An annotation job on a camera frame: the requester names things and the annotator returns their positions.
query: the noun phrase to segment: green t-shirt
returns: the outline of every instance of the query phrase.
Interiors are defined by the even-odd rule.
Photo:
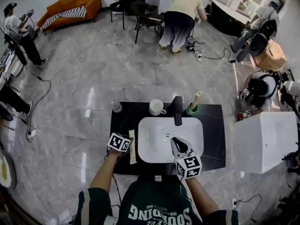
[[[101,188],[80,192],[75,225],[102,225],[105,219],[107,224],[112,224],[109,216],[112,216],[112,208],[108,192]],[[204,225],[239,224],[238,213],[232,210],[220,210],[202,219]],[[136,181],[123,198],[118,224],[201,225],[202,222],[194,213],[183,185]]]

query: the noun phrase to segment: gray marble floor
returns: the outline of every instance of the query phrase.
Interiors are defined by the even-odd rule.
[[[135,23],[135,17],[126,17],[123,30],[121,16],[114,16],[111,23],[109,13],[102,12],[96,23],[70,26],[46,36],[40,34],[36,39],[40,54],[50,60],[43,70],[32,64],[29,68],[51,80],[52,87],[33,113],[32,126],[37,136],[32,143],[26,141],[27,127],[20,120],[9,124],[15,131],[1,132],[2,142],[16,166],[18,185],[11,191],[13,198],[42,224],[66,224],[76,213],[78,193],[88,188],[103,163],[113,100],[149,102],[159,98],[171,102],[179,95],[186,105],[196,91],[203,90],[201,103],[222,105],[227,161],[226,168],[203,172],[199,181],[222,209],[232,208],[234,193],[239,199],[260,193],[262,204],[254,217],[265,218],[279,196],[291,191],[285,165],[265,174],[244,176],[233,168],[237,90],[255,69],[249,64],[228,63],[228,55],[201,64],[193,53],[171,55],[168,50],[161,51],[153,28],[141,28],[138,43],[134,44]],[[204,22],[196,25],[194,37],[206,42],[201,49],[210,57],[222,56],[223,49],[234,40]],[[197,70],[204,77],[215,73],[204,79]],[[25,101],[31,99],[34,103],[49,86],[26,69],[13,85]],[[116,175],[116,179],[123,196],[136,177]],[[294,175],[288,174],[287,179],[294,184]],[[114,183],[110,196],[112,204],[117,204]],[[254,199],[239,206],[241,224],[251,223],[250,216],[258,202]]]

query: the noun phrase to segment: yellow shoe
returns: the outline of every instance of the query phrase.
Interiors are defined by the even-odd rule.
[[[173,51],[172,51],[172,54],[175,55],[175,54],[177,54],[177,53],[180,53],[181,51],[182,51],[182,48],[180,48],[180,49],[178,50],[178,52],[173,52]]]

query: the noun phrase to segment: zebra print blanket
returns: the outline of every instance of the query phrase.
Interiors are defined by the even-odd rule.
[[[75,7],[68,11],[64,11],[62,13],[58,13],[52,17],[49,17],[46,22],[43,24],[42,28],[45,29],[49,27],[52,23],[54,23],[60,17],[68,17],[68,18],[78,18],[78,17],[85,17],[86,15],[86,7]]]

